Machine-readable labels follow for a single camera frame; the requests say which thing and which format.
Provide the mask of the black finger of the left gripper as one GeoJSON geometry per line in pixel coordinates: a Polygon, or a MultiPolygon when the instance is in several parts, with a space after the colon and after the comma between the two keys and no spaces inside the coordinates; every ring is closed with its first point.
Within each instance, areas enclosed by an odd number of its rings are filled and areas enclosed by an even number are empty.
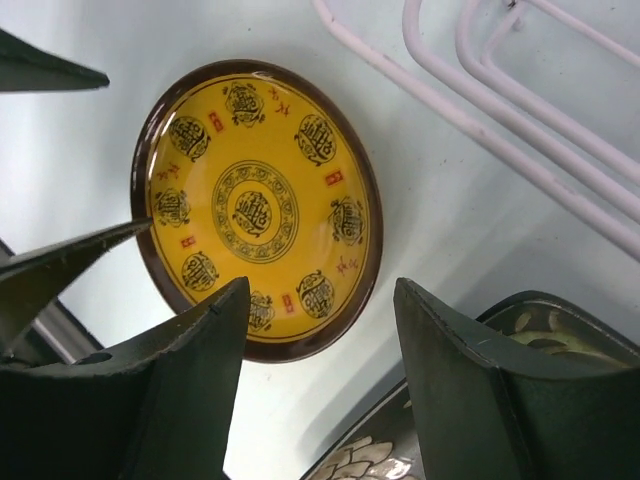
{"type": "Polygon", "coordinates": [[[96,261],[151,223],[143,217],[2,261],[1,352],[11,352],[40,312],[96,261]]]}
{"type": "Polygon", "coordinates": [[[106,88],[108,76],[58,57],[1,30],[1,92],[78,91],[106,88]]]}

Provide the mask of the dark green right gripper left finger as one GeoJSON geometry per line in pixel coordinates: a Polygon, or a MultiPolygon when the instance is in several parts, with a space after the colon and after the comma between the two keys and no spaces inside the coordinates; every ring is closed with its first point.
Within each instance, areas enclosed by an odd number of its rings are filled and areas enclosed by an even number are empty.
{"type": "Polygon", "coordinates": [[[73,364],[1,370],[5,479],[220,479],[249,282],[73,364]]]}

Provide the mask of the yellow round patterned plate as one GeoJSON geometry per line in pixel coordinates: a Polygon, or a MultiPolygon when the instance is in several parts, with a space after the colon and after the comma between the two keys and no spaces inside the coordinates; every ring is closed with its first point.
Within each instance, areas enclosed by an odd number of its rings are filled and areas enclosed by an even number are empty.
{"type": "Polygon", "coordinates": [[[373,168],[340,109],[283,67],[233,59],[182,76],[143,124],[131,211],[159,293],[184,311],[250,284],[245,356],[319,353],[358,319],[379,273],[373,168]]]}

